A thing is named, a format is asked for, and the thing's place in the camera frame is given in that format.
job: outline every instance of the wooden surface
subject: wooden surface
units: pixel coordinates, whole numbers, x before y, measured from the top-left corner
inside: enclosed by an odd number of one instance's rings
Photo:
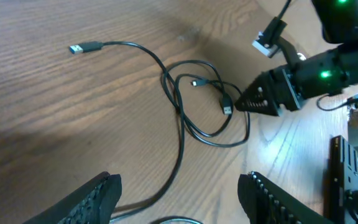
[[[166,65],[209,60],[223,80],[244,89],[261,71],[284,63],[250,44],[271,18],[254,0],[0,0],[0,223],[24,222],[104,170],[121,174],[119,206],[137,202],[161,187],[177,157],[177,117],[155,62],[130,47],[72,55],[69,45],[134,41]],[[309,48],[301,45],[305,40],[285,35],[300,50]],[[308,38],[321,39],[320,33]],[[192,65],[173,74],[181,72],[211,77]],[[203,130],[216,130],[225,119],[219,94],[189,83],[180,85],[185,111]],[[311,100],[281,118],[253,114],[249,142],[232,149],[209,147],[186,134],[171,189],[122,223],[167,215],[247,223],[237,179],[251,170],[321,212],[329,139],[346,137],[346,129],[344,110],[322,112]],[[244,116],[236,111],[214,140],[243,136]]]

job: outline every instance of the wooden table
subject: wooden table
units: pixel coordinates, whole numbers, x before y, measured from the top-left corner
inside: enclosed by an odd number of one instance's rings
[[[137,202],[162,186],[177,158],[177,116],[152,58],[124,46],[72,55],[69,45],[134,41],[165,65],[208,60],[223,80],[244,89],[261,71],[284,63],[250,44],[271,18],[254,0],[0,1],[0,223],[26,221],[104,170],[121,174],[119,206]],[[212,78],[195,65],[172,74],[181,72]],[[189,83],[180,85],[185,111],[203,130],[216,130],[225,119],[219,94]],[[346,112],[319,111],[311,100],[281,118],[251,119],[249,142],[232,149],[186,134],[183,164],[170,190],[122,223],[167,215],[246,223],[237,180],[251,170],[321,212],[329,140],[347,136]],[[243,136],[244,116],[235,111],[214,140]]]

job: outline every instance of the green led indicator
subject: green led indicator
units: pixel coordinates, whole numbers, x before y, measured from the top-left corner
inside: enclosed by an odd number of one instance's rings
[[[331,72],[330,71],[321,72],[320,76],[321,78],[328,78],[331,76]]]

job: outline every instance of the wire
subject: wire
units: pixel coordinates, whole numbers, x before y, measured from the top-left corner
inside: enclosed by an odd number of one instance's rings
[[[194,220],[192,218],[187,217],[180,217],[180,216],[171,216],[171,217],[164,217],[160,218],[151,224],[164,224],[164,223],[171,223],[171,222],[186,222],[186,223],[192,223],[192,224],[203,224],[200,221]]]
[[[323,110],[323,111],[334,111],[334,110],[337,110],[343,106],[349,106],[349,105],[352,105],[354,103],[358,103],[358,98],[349,98],[345,103],[342,103],[341,105],[339,106],[335,106],[333,108],[329,108],[329,109],[326,109],[326,108],[322,108],[321,105],[320,105],[320,102],[322,99],[324,99],[325,97],[329,96],[329,94],[326,94],[326,95],[323,95],[322,97],[318,98],[318,100],[316,101],[316,106]]]
[[[250,116],[249,113],[246,112],[246,136],[244,137],[243,140],[239,141],[239,142],[235,142],[235,143],[231,143],[231,144],[218,144],[215,142],[211,142],[211,141],[207,141],[205,139],[203,139],[200,135],[210,138],[210,137],[215,137],[218,134],[220,134],[228,125],[228,123],[230,122],[232,115],[229,115],[227,117],[227,120],[224,122],[224,124],[222,125],[221,128],[219,128],[216,132],[208,134],[202,130],[200,130],[200,128],[198,128],[185,114],[184,112],[184,108],[183,108],[183,101],[181,98],[181,93],[179,90],[179,81],[181,78],[183,77],[193,77],[193,78],[197,78],[197,79],[204,79],[203,77],[197,76],[197,75],[190,75],[190,74],[181,74],[179,76],[177,76],[177,79],[174,80],[172,78],[172,76],[169,74],[169,72],[174,69],[175,67],[179,66],[179,65],[184,65],[184,64],[201,64],[201,65],[207,65],[209,66],[215,73],[217,80],[208,80],[208,83],[213,85],[215,88],[217,88],[222,94],[227,94],[225,92],[224,89],[224,85],[228,85],[233,87],[239,94],[241,94],[241,91],[238,87],[236,87],[235,85],[228,83],[228,82],[224,82],[222,81],[217,69],[210,63],[202,61],[202,60],[185,60],[182,62],[177,62],[174,63],[172,66],[170,66],[170,68],[166,68],[165,65],[162,63],[162,61],[149,49],[146,49],[145,47],[137,44],[137,43],[133,43],[133,42],[126,42],[126,41],[112,41],[112,42],[106,42],[103,43],[104,46],[106,45],[127,45],[127,46],[131,46],[131,47],[136,47],[138,49],[143,50],[144,52],[148,53],[155,61],[156,63],[160,66],[161,70],[162,70],[162,88],[165,92],[165,94],[167,95],[168,99],[171,101],[172,105],[175,107],[175,109],[178,111],[179,116],[180,116],[180,146],[179,146],[179,151],[178,151],[178,157],[177,157],[177,161],[175,163],[175,166],[172,169],[172,172],[169,176],[169,178],[167,179],[167,181],[164,183],[164,185],[157,191],[157,193],[155,193],[153,196],[151,196],[150,198],[143,200],[141,202],[137,202],[135,204],[133,204],[133,206],[137,206],[137,208],[117,215],[115,217],[112,217],[110,219],[110,223],[112,222],[116,222],[118,220],[122,220],[123,218],[127,218],[131,215],[135,215],[143,210],[145,210],[146,208],[151,207],[153,204],[155,204],[160,198],[162,198],[164,196],[164,194],[168,191],[169,187],[172,185],[173,180],[175,179],[176,175],[178,174],[182,159],[183,159],[183,153],[185,150],[185,127],[187,127],[187,129],[189,130],[190,134],[196,138],[197,140],[208,144],[210,146],[216,146],[216,147],[234,147],[234,146],[238,146],[240,144],[244,144],[248,138],[249,138],[249,133],[250,133]],[[170,93],[170,90],[168,88],[168,84],[167,84],[167,80],[173,85],[173,93],[175,95],[175,97],[173,97],[173,95]]]
[[[277,18],[280,20],[283,18],[284,13],[287,11],[288,7],[290,7],[291,4],[291,0],[287,0],[287,2],[285,3],[283,9],[281,10],[281,12],[279,13],[279,15],[277,16]]]

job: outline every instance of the black cable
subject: black cable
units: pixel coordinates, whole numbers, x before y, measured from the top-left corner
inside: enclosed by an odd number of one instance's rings
[[[194,220],[192,218],[180,217],[180,216],[163,217],[156,221],[153,221],[151,224],[164,224],[164,223],[171,223],[171,222],[186,222],[186,223],[192,223],[192,224],[203,224],[202,222]]]
[[[287,0],[287,2],[285,3],[283,9],[281,10],[281,12],[279,13],[279,15],[277,16],[277,18],[280,20],[283,18],[284,13],[287,11],[288,7],[290,7],[291,4],[291,0]]]
[[[334,110],[337,110],[343,106],[349,106],[349,105],[352,105],[354,103],[358,103],[358,98],[349,98],[345,103],[342,103],[340,104],[339,106],[335,106],[333,108],[329,108],[329,109],[326,109],[326,108],[322,108],[321,105],[320,105],[320,102],[322,99],[324,99],[325,97],[329,96],[329,94],[326,94],[326,95],[323,95],[321,96],[320,98],[318,98],[318,100],[316,101],[316,105],[319,109],[323,110],[323,111],[334,111]]]
[[[182,77],[193,77],[196,79],[204,79],[208,82],[208,84],[213,85],[215,88],[217,88],[224,96],[228,96],[228,94],[225,92],[224,89],[224,85],[229,85],[233,88],[236,89],[236,91],[241,94],[241,91],[238,87],[236,87],[235,85],[228,83],[228,82],[224,82],[221,80],[221,77],[218,73],[218,71],[216,70],[216,68],[205,61],[202,60],[186,60],[186,61],[182,61],[182,62],[177,62],[175,64],[173,64],[169,69],[167,69],[165,67],[165,65],[162,63],[162,61],[149,49],[146,49],[145,47],[133,43],[133,42],[126,42],[126,41],[112,41],[112,42],[106,42],[106,43],[99,43],[99,42],[90,42],[90,43],[85,43],[85,44],[79,44],[79,45],[74,45],[70,47],[71,52],[73,52],[73,54],[78,54],[78,53],[85,53],[85,52],[90,52],[93,50],[100,50],[102,48],[102,46],[106,46],[106,45],[127,45],[127,46],[131,46],[131,47],[136,47],[138,49],[143,50],[144,52],[148,53],[156,62],[157,64],[160,66],[160,68],[162,69],[162,88],[165,92],[165,94],[167,95],[168,99],[171,101],[172,105],[175,107],[175,109],[178,111],[179,115],[180,115],[180,147],[179,147],[179,152],[178,152],[178,157],[177,157],[177,161],[175,163],[175,166],[172,169],[172,172],[168,178],[168,180],[164,183],[164,185],[161,187],[160,190],[157,191],[157,193],[155,193],[153,196],[151,196],[150,198],[142,201],[142,202],[138,202],[135,203],[135,205],[140,205],[142,204],[140,207],[135,208],[129,212],[117,215],[115,217],[112,217],[110,219],[110,222],[115,222],[118,220],[121,220],[123,218],[127,218],[131,215],[135,215],[143,210],[145,210],[146,208],[151,207],[153,204],[155,204],[160,198],[162,198],[164,196],[164,194],[167,192],[167,190],[169,189],[169,187],[172,185],[173,180],[175,179],[179,168],[180,168],[180,164],[181,161],[183,159],[183,153],[185,150],[185,127],[187,127],[187,129],[189,130],[190,134],[196,138],[197,140],[208,144],[210,146],[217,146],[217,147],[234,147],[234,146],[238,146],[240,144],[244,144],[248,138],[249,138],[249,132],[250,132],[250,116],[249,113],[246,112],[247,115],[247,123],[246,123],[246,136],[243,140],[239,141],[239,142],[235,142],[235,143],[231,143],[231,144],[218,144],[218,143],[214,143],[211,141],[207,141],[205,139],[203,139],[200,135],[210,138],[210,137],[214,137],[217,136],[218,134],[220,134],[228,125],[228,123],[230,122],[231,119],[231,114],[227,117],[227,120],[224,122],[224,124],[222,125],[221,128],[219,128],[215,133],[212,134],[208,134],[203,132],[202,130],[200,130],[200,128],[198,128],[185,114],[184,109],[183,109],[183,102],[182,102],[182,98],[181,98],[181,94],[179,91],[179,81]],[[174,69],[175,67],[179,66],[179,65],[183,65],[183,64],[188,64],[188,63],[195,63],[195,64],[203,64],[203,65],[207,65],[209,66],[215,73],[215,75],[217,76],[217,80],[207,80],[203,77],[199,77],[197,75],[190,75],[190,74],[182,74],[179,75],[177,77],[176,80],[174,80],[172,78],[172,76],[169,74],[169,71],[171,71],[172,69]],[[175,97],[173,97],[173,95],[170,93],[169,89],[168,89],[168,84],[167,84],[167,80],[170,81],[170,83],[173,85],[173,93],[175,94]],[[230,107],[233,109],[233,102],[232,99],[230,98]]]

